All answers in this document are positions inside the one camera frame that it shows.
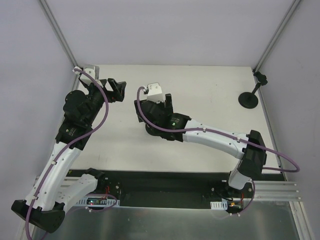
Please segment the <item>black phone stand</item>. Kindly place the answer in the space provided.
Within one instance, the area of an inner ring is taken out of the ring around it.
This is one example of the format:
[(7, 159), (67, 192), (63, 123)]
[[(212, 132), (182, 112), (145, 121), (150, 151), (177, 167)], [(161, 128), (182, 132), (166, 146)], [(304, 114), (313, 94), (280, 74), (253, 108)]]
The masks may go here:
[(243, 92), (238, 97), (239, 104), (246, 109), (254, 109), (257, 107), (259, 100), (256, 96), (256, 92), (261, 86), (265, 86), (268, 83), (267, 77), (260, 71), (253, 74), (257, 79), (257, 83), (251, 92)]
[(152, 126), (149, 126), (148, 124), (145, 124), (145, 130), (151, 136), (164, 138), (163, 134), (165, 134), (165, 132), (163, 132), (157, 128), (154, 128)]

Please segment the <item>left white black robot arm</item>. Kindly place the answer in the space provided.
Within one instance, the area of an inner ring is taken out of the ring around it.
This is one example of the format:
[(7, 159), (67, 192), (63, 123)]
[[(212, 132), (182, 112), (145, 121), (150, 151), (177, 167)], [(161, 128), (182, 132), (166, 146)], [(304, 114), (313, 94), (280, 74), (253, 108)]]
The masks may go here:
[(87, 144), (92, 124), (103, 105), (122, 102), (125, 98), (125, 81), (116, 82), (113, 78), (101, 80), (102, 88), (94, 83), (85, 83), (88, 90), (74, 90), (65, 97), (63, 106), (64, 120), (55, 138), (55, 144), (38, 181), (30, 193), (20, 200), (15, 200), (11, 210), (27, 223), (47, 233), (55, 232), (67, 212), (85, 195), (96, 195), (105, 191), (106, 175), (94, 168), (89, 168), (67, 189), (61, 185), (73, 162)]

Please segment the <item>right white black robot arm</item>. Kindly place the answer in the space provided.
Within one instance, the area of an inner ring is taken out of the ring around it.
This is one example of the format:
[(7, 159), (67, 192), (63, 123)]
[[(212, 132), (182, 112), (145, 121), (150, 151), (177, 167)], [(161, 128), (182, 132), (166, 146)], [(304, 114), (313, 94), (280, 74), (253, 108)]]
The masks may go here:
[(249, 180), (261, 178), (267, 153), (258, 131), (251, 130), (245, 134), (211, 129), (187, 115), (174, 112), (170, 94), (166, 94), (165, 100), (159, 103), (136, 99), (134, 106), (138, 121), (145, 124), (149, 135), (167, 141), (204, 145), (238, 159), (225, 184), (228, 196), (237, 197)]

